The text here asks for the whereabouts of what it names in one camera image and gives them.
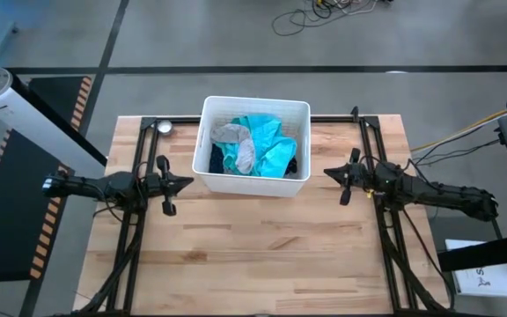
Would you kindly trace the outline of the dark grey garment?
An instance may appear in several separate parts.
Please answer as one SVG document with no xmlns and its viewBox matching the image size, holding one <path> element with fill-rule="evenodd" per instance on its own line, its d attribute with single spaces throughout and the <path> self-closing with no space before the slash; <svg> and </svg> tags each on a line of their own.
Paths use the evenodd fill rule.
<svg viewBox="0 0 507 317">
<path fill-rule="evenodd" d="M 227 123 L 224 126 L 214 128 L 210 132 L 211 140 L 223 144 L 238 146 L 235 166 L 242 174 L 252 171 L 255 163 L 256 152 L 250 130 L 239 124 Z"/>
</svg>

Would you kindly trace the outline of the white perforated plastic basket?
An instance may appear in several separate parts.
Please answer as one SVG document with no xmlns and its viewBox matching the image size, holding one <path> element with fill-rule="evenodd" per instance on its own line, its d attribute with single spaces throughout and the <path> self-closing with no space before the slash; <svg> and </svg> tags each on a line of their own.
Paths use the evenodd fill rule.
<svg viewBox="0 0 507 317">
<path fill-rule="evenodd" d="M 296 173 L 283 178 L 240 176 L 224 169 L 223 174 L 209 173 L 213 141 L 210 132 L 232 119 L 249 114 L 271 114 L 282 121 L 284 135 L 297 141 Z M 293 197 L 311 177 L 311 108 L 304 101 L 245 97 L 209 96 L 203 102 L 202 115 L 192 163 L 193 171 L 214 192 Z"/>
</svg>

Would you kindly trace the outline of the teal garment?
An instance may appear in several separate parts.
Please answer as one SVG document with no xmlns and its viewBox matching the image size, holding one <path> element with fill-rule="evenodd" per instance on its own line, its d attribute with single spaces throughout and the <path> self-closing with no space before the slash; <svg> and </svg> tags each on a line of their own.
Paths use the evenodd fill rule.
<svg viewBox="0 0 507 317">
<path fill-rule="evenodd" d="M 297 152 L 297 141 L 284 135 L 282 121 L 271 114 L 249 114 L 229 123 L 243 125 L 250 130 L 256 152 L 253 169 L 242 174 L 235 166 L 238 146 L 214 142 L 224 153 L 224 169 L 240 176 L 283 178 L 290 160 Z"/>
</svg>

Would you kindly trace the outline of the white tower fan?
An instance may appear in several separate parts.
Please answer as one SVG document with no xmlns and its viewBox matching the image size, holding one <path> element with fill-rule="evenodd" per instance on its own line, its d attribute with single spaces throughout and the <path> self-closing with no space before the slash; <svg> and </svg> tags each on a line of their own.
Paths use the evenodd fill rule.
<svg viewBox="0 0 507 317">
<path fill-rule="evenodd" d="M 79 131 L 90 83 L 88 77 L 81 80 L 72 116 L 65 119 L 17 75 L 0 68 L 0 121 L 66 166 L 96 176 L 105 170 L 107 158 Z"/>
</svg>

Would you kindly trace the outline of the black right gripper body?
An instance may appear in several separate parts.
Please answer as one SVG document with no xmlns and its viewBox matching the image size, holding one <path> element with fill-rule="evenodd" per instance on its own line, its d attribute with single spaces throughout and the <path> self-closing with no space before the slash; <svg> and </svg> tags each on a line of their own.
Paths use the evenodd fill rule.
<svg viewBox="0 0 507 317">
<path fill-rule="evenodd" d="M 369 172 L 365 164 L 360 163 L 361 151 L 358 148 L 353 148 L 349 161 L 342 167 L 340 172 L 342 194 L 340 198 L 340 205 L 347 206 L 351 199 L 351 188 L 364 188 L 370 179 Z"/>
</svg>

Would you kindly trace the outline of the black orange-striped floor mat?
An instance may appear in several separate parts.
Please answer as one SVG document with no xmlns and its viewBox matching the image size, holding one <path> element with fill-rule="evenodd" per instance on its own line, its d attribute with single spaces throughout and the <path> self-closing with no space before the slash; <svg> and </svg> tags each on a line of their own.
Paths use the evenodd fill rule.
<svg viewBox="0 0 507 317">
<path fill-rule="evenodd" d="M 42 77 L 26 85 L 69 119 L 83 78 Z M 7 127 L 0 143 L 0 282 L 39 279 L 63 209 L 61 198 L 42 194 L 43 182 L 51 173 L 76 171 Z"/>
</svg>

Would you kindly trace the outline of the white printed paper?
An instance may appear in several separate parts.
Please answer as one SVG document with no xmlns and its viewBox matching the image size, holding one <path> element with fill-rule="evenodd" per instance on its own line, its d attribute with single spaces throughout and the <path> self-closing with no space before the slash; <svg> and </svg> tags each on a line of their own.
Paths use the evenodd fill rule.
<svg viewBox="0 0 507 317">
<path fill-rule="evenodd" d="M 507 298 L 507 263 L 454 270 L 452 277 L 459 295 Z"/>
</svg>

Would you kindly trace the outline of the dark grey floor plate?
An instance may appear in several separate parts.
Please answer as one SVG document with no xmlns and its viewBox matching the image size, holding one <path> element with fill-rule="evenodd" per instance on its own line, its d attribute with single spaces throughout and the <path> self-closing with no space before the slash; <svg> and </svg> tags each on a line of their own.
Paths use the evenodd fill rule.
<svg viewBox="0 0 507 317">
<path fill-rule="evenodd" d="M 491 241 L 502 237 L 496 222 L 469 217 L 432 217 L 429 224 L 437 251 L 445 250 L 446 240 Z"/>
</svg>

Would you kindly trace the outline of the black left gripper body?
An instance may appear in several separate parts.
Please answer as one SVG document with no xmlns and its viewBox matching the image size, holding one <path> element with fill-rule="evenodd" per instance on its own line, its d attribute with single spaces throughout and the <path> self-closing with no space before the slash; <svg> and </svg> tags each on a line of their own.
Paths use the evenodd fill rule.
<svg viewBox="0 0 507 317">
<path fill-rule="evenodd" d="M 168 217 L 176 215 L 176 207 L 172 203 L 173 191 L 172 182 L 169 179 L 170 164 L 166 156 L 160 155 L 156 158 L 158 173 L 149 172 L 146 174 L 146 190 L 149 198 L 163 196 L 162 211 Z"/>
</svg>

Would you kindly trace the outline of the navy dotted garment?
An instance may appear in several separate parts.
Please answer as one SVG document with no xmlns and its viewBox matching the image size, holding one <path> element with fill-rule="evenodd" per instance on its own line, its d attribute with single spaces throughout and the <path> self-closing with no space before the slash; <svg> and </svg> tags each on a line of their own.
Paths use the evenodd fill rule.
<svg viewBox="0 0 507 317">
<path fill-rule="evenodd" d="M 212 144 L 211 147 L 209 173 L 224 173 L 224 153 L 216 144 Z"/>
</svg>

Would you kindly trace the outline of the black beam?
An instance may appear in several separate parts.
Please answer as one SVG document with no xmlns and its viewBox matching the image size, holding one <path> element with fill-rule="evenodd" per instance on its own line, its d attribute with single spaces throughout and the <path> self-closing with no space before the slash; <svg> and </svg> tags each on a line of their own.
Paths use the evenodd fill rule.
<svg viewBox="0 0 507 317">
<path fill-rule="evenodd" d="M 442 271 L 476 269 L 507 263 L 507 238 L 470 247 L 461 247 L 437 255 Z"/>
</svg>

